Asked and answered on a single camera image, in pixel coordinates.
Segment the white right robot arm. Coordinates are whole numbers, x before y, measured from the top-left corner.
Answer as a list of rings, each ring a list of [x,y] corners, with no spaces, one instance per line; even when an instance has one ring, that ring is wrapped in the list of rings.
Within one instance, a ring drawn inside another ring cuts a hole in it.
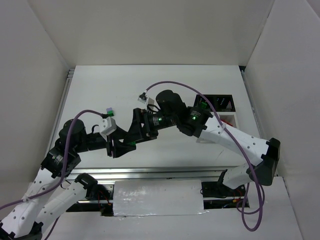
[[[198,106],[186,106],[181,97],[172,90],[160,92],[156,98],[157,112],[135,108],[125,144],[138,144],[154,140],[158,131],[176,126],[186,136],[196,137],[219,144],[245,158],[246,163],[225,170],[219,184],[236,189],[250,182],[271,186],[280,160],[281,143],[249,135],[225,124],[208,110]]]

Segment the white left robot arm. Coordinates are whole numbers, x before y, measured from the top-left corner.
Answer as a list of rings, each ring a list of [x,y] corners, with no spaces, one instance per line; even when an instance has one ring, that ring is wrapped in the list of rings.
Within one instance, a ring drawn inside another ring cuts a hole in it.
[[[63,125],[24,197],[14,202],[14,209],[1,220],[2,240],[40,240],[47,228],[79,200],[109,201],[111,192],[88,173],[79,174],[60,195],[50,199],[80,163],[80,153],[106,149],[108,156],[118,158],[136,149],[135,134],[118,127],[113,118],[104,118],[98,127],[98,132],[87,133],[80,119]]]

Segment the red curved lego brick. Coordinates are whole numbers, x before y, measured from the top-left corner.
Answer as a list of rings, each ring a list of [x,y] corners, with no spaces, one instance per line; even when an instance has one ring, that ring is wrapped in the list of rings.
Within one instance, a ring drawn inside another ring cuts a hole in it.
[[[221,120],[223,123],[225,123],[225,124],[227,124],[227,125],[230,125],[230,126],[232,126],[232,124],[230,124],[229,122],[227,122],[227,121],[224,121],[224,120]]]

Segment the green curved lego brick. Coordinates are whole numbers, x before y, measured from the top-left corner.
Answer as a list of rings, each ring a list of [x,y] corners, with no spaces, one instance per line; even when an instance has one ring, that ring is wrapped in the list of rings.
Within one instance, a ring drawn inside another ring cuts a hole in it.
[[[202,108],[202,109],[207,109],[209,106],[208,106],[208,103],[205,102],[205,101],[202,101],[199,103],[199,106]]]

